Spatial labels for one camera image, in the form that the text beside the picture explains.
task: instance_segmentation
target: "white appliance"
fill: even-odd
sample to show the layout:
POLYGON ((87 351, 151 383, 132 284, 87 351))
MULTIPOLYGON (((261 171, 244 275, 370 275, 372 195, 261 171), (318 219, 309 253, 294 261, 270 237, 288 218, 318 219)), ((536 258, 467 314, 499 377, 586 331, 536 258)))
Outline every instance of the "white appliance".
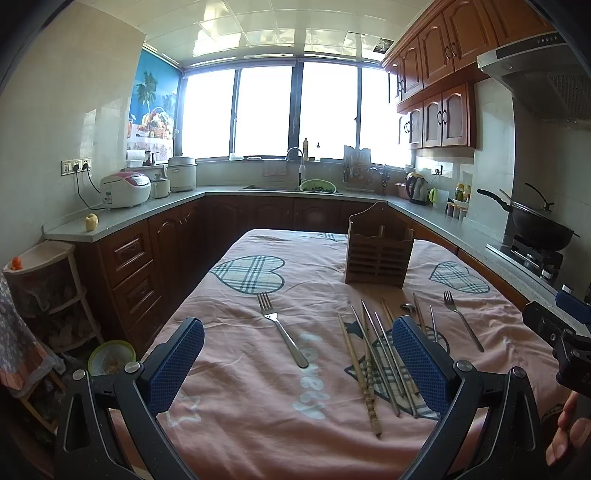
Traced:
POLYGON ((118 171, 100 181, 100 194, 105 207, 133 207, 150 197, 150 179, 136 171, 118 171))
POLYGON ((170 180, 171 192, 193 190, 197 183, 197 165, 193 157, 170 157, 166 176, 170 180))

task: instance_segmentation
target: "drawer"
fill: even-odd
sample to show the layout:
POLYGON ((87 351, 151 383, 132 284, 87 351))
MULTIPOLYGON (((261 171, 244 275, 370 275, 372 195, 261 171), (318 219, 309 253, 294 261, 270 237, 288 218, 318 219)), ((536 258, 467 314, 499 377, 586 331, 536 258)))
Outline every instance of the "drawer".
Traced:
POLYGON ((109 283, 114 287, 152 260, 148 221, 103 238, 100 251, 109 283))
POLYGON ((451 253, 457 255, 457 251, 459 250, 457 245, 454 245, 449 240, 443 238, 441 235, 429 230, 429 228, 426 226, 413 221, 412 225, 409 225, 408 227, 414 230, 414 237, 417 240, 429 240, 434 244, 441 245, 443 248, 447 248, 451 253))
POLYGON ((127 331, 127 338, 134 346, 138 359, 150 348, 154 338, 168 320, 164 317, 162 306, 162 300, 156 300, 127 331))
POLYGON ((154 260, 113 289, 119 321, 129 329, 162 296, 154 260))

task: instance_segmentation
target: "fork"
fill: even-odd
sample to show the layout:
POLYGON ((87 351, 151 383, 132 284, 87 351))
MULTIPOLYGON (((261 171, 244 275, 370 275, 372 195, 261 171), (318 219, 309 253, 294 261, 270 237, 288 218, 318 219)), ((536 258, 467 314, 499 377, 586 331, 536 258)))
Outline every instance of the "fork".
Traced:
POLYGON ((482 346, 482 344, 479 342, 478 337, 476 337, 476 334, 474 333, 474 330, 472 330, 472 328, 470 327, 470 325, 468 325, 468 322, 466 321, 466 318, 464 317, 464 315, 462 315, 462 312, 460 312, 457 307, 455 302, 453 301, 453 297, 452 297, 452 292, 449 290, 445 290, 443 292, 443 303, 445 304, 445 306, 450 309, 452 312, 456 312, 460 318, 462 319, 462 321, 464 322, 464 325, 466 327, 466 329, 468 330, 468 333, 470 334, 470 336, 472 337, 472 340, 474 341, 474 343, 476 344, 476 347, 481 351, 484 352, 484 347, 482 346))
POLYGON ((295 342, 283 328, 283 325, 277 319, 277 310, 273 308, 271 300, 269 300, 269 295, 267 295, 267 293, 257 293, 256 297, 258 298, 259 305, 261 306, 261 313, 263 317, 271 320, 273 323, 275 323, 277 328, 279 328, 279 332, 287 344, 287 348, 289 348, 295 362, 297 363, 297 366, 300 368, 306 368, 308 366, 308 360, 306 360, 306 357, 302 355, 300 349, 297 347, 295 342))

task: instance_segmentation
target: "range hood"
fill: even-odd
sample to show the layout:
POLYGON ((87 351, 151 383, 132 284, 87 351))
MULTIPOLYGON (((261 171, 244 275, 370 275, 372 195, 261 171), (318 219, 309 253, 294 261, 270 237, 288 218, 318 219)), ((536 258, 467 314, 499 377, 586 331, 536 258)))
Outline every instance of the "range hood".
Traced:
POLYGON ((541 119, 591 120, 591 79, 558 32, 483 53, 478 68, 541 119))

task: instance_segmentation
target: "bowl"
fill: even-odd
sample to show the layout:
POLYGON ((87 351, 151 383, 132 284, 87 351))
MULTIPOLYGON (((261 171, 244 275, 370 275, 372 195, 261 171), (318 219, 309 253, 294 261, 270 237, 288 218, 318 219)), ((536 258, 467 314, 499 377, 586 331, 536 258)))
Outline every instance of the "bowl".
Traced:
POLYGON ((334 183, 327 180, 306 180, 300 185, 301 192, 336 193, 334 183))
POLYGON ((102 343, 90 354, 88 373, 93 377, 115 374, 135 360, 134 348, 124 340, 102 343))

